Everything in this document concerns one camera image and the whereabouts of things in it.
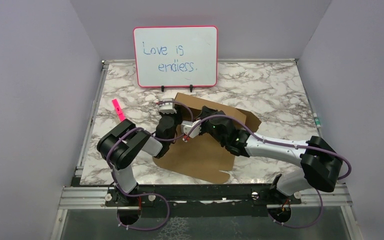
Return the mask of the brown cardboard box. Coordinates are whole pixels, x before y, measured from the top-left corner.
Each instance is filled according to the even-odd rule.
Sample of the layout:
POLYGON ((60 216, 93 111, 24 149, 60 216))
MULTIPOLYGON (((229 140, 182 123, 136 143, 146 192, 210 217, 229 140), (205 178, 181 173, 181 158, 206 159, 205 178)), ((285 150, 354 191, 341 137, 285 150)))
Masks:
MULTIPOLYGON (((206 106, 209 109, 222 111, 227 116, 234 117, 253 132, 256 132, 262 123, 250 111, 185 93, 177 93, 174 100, 189 107, 195 118, 199 117, 202 107, 206 106)), ((207 133, 191 138, 188 142, 178 139, 169 147, 164 156, 153 158, 153 162, 162 169, 213 184, 223 184, 229 180, 228 172, 233 169, 234 161, 235 156, 207 133)))

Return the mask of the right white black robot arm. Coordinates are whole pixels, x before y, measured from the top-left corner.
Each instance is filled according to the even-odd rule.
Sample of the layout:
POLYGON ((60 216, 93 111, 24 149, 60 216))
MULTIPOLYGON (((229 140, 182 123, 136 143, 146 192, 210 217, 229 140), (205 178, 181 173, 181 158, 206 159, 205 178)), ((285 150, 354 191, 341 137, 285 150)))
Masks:
POLYGON ((268 190, 269 199, 280 204, 294 193, 314 188, 334 191, 343 159, 321 138, 307 141, 270 138, 252 132, 245 124, 236 127, 238 120, 223 111, 203 106, 195 122, 199 134, 211 135, 234 156, 265 157, 297 166, 288 174, 279 174, 268 190))

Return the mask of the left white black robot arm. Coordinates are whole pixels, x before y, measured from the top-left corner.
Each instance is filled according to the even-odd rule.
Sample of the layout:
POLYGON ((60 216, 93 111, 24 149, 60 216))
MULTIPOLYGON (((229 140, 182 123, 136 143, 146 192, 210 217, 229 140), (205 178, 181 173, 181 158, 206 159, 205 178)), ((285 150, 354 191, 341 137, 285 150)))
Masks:
POLYGON ((163 157, 178 137, 177 127, 182 122, 182 111, 160 113, 155 133, 151 134, 137 127, 125 118, 98 142, 96 149, 106 160, 119 190, 118 199, 124 205, 132 205, 137 200, 138 182, 134 177, 132 162, 140 152, 154 158, 163 157))

